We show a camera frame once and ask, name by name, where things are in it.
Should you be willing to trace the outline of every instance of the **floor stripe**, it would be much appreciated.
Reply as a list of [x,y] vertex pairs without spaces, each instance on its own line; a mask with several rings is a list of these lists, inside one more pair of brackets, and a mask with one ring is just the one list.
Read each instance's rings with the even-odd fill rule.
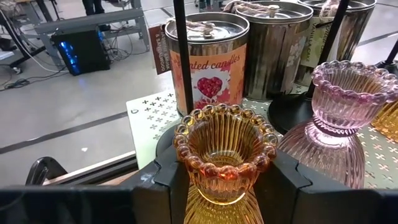
[[104,123],[108,123],[110,121],[114,121],[114,120],[117,120],[117,119],[120,119],[120,118],[124,118],[126,116],[127,116],[127,111],[122,112],[122,113],[118,113],[118,114],[115,114],[115,115],[112,115],[112,116],[108,116],[106,118],[101,118],[101,119],[98,119],[98,120],[95,120],[95,121],[91,121],[89,123],[81,124],[81,125],[78,125],[78,126],[75,126],[75,127],[72,127],[72,128],[68,128],[68,129],[64,129],[64,130],[61,130],[61,131],[57,131],[57,132],[54,132],[54,133],[51,133],[51,134],[46,134],[45,136],[42,136],[42,137],[39,137],[39,138],[35,138],[35,139],[19,142],[19,143],[16,143],[16,144],[12,144],[12,145],[9,145],[9,146],[6,146],[6,147],[2,147],[2,148],[0,148],[0,154],[4,154],[4,153],[7,153],[7,152],[12,152],[12,151],[21,149],[23,147],[31,146],[31,145],[38,144],[38,143],[41,143],[41,142],[44,142],[44,141],[48,141],[48,140],[51,140],[51,139],[55,139],[55,138],[58,138],[58,137],[61,137],[61,136],[67,135],[67,134],[71,134],[71,133],[82,131],[82,130],[85,130],[85,129],[88,129],[88,128],[92,128],[92,127],[95,127],[95,126],[98,126],[98,125],[101,125],[101,124],[104,124]]
[[382,6],[398,7],[398,6],[394,6],[394,5],[390,5],[390,4],[386,4],[386,3],[380,3],[380,2],[377,2],[376,4],[380,4]]
[[373,42],[378,41],[378,40],[382,40],[382,39],[384,39],[384,38],[387,38],[387,37],[389,37],[389,36],[391,36],[391,35],[396,35],[396,34],[398,34],[398,30],[397,30],[397,31],[394,31],[394,32],[391,32],[391,33],[388,33],[388,34],[380,35],[380,36],[378,36],[378,37],[370,38],[369,40],[361,41],[361,42],[358,44],[358,47],[364,46],[364,45],[366,45],[366,44],[373,43]]
[[169,13],[169,11],[167,11],[165,8],[160,8],[160,10],[162,10],[164,13],[166,13],[169,17],[174,17],[171,13]]

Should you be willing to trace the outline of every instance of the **scalloped glass rim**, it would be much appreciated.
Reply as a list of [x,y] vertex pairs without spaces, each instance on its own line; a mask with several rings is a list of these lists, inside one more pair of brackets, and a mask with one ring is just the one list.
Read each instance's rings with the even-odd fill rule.
[[[360,75],[373,76],[384,83],[383,91],[378,93],[357,93],[353,90],[344,90],[340,86],[332,85],[327,79],[327,69],[352,69]],[[352,99],[360,103],[373,103],[381,105],[398,100],[398,80],[395,74],[389,73],[386,69],[377,68],[374,65],[365,65],[362,62],[332,61],[318,65],[312,73],[312,82],[321,91],[339,95],[346,99]]]
[[[187,136],[189,128],[194,125],[192,118],[195,120],[204,119],[205,116],[213,116],[216,113],[228,113],[235,118],[249,119],[263,134],[263,137],[274,139],[272,142],[262,141],[264,150],[262,153],[253,157],[250,161],[245,161],[237,166],[225,165],[221,167],[215,166],[211,162],[204,162],[196,153],[188,146]],[[201,175],[207,177],[219,177],[225,180],[233,180],[239,175],[249,176],[255,172],[264,172],[267,170],[270,162],[276,157],[276,145],[278,138],[273,134],[273,127],[266,122],[266,119],[259,114],[254,114],[251,109],[242,109],[239,105],[228,106],[219,104],[217,106],[206,105],[202,110],[195,109],[189,115],[181,120],[182,122],[175,128],[174,146],[177,149],[177,158],[184,162],[188,167],[199,171]]]

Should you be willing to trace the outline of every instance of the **twine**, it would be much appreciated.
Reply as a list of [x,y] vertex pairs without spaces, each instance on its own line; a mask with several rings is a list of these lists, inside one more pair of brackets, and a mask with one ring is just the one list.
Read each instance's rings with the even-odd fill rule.
[[269,13],[269,17],[274,17],[275,13],[278,11],[279,6],[277,5],[270,5],[270,6],[263,6],[261,4],[254,4],[251,2],[245,2],[242,0],[233,0],[230,1],[227,5],[225,5],[223,12],[235,12],[238,9],[244,9],[250,13],[260,13],[263,14],[265,12]]
[[[175,22],[175,19],[169,19],[167,22]],[[200,32],[204,37],[211,37],[212,36],[211,32],[216,27],[214,23],[206,21],[205,22],[185,21],[185,23],[187,25],[187,30]]]
[[340,4],[340,0],[327,0],[321,9],[319,17],[334,17],[337,12],[338,5]]

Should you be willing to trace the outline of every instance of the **tabletop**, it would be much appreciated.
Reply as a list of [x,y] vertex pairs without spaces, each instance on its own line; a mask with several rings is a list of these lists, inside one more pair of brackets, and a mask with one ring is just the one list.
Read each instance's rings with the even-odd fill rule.
[[[302,93],[307,87],[295,85],[292,93]],[[267,118],[270,101],[243,99],[244,108],[253,109]],[[161,135],[179,123],[174,90],[145,96],[126,103],[138,167],[141,169],[155,159],[155,148]],[[365,187],[370,189],[398,189],[398,143],[386,138],[372,126],[361,128],[361,140],[366,160]]]

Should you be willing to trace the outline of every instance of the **computer tower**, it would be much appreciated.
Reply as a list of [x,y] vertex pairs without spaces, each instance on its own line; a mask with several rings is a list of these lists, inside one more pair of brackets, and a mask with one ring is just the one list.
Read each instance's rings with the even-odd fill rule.
[[111,61],[98,27],[58,30],[52,41],[72,75],[110,69]]

